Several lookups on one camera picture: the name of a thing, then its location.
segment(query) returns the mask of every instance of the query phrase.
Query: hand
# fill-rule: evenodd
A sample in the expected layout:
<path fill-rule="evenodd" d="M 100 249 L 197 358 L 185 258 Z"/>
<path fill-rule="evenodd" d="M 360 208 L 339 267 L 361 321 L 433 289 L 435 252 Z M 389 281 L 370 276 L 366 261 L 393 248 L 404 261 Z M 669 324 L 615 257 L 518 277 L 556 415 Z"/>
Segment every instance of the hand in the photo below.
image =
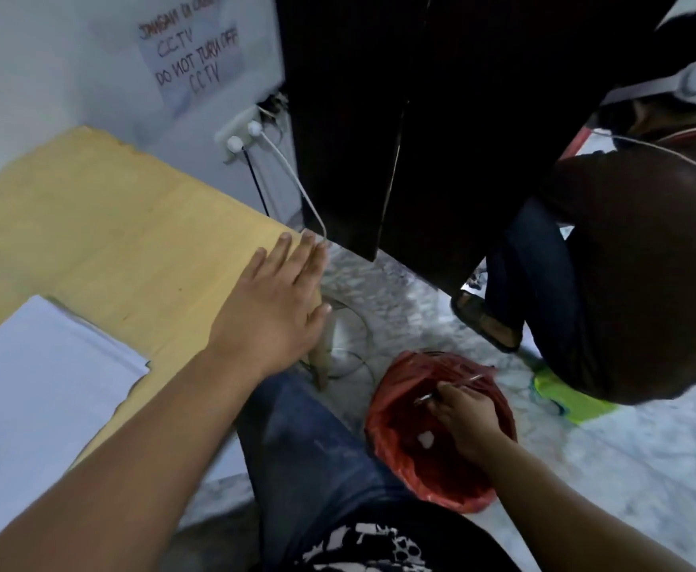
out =
<path fill-rule="evenodd" d="M 250 370 L 257 382 L 293 365 L 316 345 L 328 304 L 314 309 L 327 263 L 326 241 L 305 231 L 288 259 L 284 232 L 267 257 L 258 249 L 210 329 L 208 351 Z"/>
<path fill-rule="evenodd" d="M 467 386 L 443 382 L 438 393 L 442 401 L 430 400 L 427 408 L 451 432 L 462 457 L 485 470 L 487 449 L 511 441 L 499 427 L 494 402 Z"/>

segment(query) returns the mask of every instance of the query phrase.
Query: black cable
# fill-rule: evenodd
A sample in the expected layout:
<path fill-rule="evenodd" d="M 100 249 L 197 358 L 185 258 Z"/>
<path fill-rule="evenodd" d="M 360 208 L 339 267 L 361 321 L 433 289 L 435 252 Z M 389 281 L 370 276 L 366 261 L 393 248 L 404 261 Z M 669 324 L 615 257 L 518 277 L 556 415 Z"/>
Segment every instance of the black cable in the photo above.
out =
<path fill-rule="evenodd" d="M 263 191 L 260 190 L 260 184 L 258 184 L 258 177 L 255 175 L 255 171 L 252 168 L 252 161 L 250 160 L 250 155 L 247 154 L 247 149 L 242 149 L 245 155 L 245 160 L 247 161 L 247 166 L 250 167 L 250 174 L 252 175 L 252 180 L 255 182 L 255 188 L 258 189 L 258 195 L 260 196 L 260 202 L 263 203 L 263 210 L 266 211 L 266 216 L 270 217 L 271 214 L 268 212 L 268 207 L 266 206 L 266 199 L 263 198 Z"/>

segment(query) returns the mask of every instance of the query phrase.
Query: dark blue pants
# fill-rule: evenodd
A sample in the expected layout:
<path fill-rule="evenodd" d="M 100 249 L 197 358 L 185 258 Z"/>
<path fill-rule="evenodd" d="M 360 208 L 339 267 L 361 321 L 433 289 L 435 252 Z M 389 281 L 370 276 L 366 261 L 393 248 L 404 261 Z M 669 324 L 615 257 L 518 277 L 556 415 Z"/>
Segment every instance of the dark blue pants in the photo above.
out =
<path fill-rule="evenodd" d="M 512 329 L 528 323 L 552 371 L 575 389 L 597 392 L 589 384 L 596 365 L 568 244 L 538 199 L 525 203 L 486 261 L 486 313 Z"/>
<path fill-rule="evenodd" d="M 309 387 L 294 372 L 269 377 L 237 417 L 260 506 L 267 570 L 299 559 L 338 520 L 366 503 L 414 498 Z"/>

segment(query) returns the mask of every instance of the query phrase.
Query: brown shirt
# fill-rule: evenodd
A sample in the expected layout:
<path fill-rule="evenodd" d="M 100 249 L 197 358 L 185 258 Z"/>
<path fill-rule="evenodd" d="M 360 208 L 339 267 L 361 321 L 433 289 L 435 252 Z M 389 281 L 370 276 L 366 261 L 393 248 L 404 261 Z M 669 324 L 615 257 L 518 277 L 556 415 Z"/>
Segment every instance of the brown shirt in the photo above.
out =
<path fill-rule="evenodd" d="M 664 146 L 696 160 L 696 139 Z M 541 198 L 575 225 L 595 394 L 635 404 L 696 384 L 696 167 L 646 146 L 578 156 Z"/>

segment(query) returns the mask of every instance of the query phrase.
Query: black hair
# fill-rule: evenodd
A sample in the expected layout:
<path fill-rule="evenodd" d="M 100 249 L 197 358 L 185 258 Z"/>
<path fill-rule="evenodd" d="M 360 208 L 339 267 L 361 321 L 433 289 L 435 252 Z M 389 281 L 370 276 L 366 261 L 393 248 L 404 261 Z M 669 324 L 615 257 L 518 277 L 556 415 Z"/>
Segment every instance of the black hair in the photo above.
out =
<path fill-rule="evenodd" d="M 696 11 L 680 14 L 666 20 L 635 50 L 619 81 L 630 86 L 676 74 L 696 62 Z M 658 103 L 675 114 L 696 114 L 696 104 L 679 100 L 670 94 L 639 99 L 646 104 Z M 599 124 L 603 128 L 622 132 L 635 122 L 631 101 L 603 106 L 599 110 Z"/>

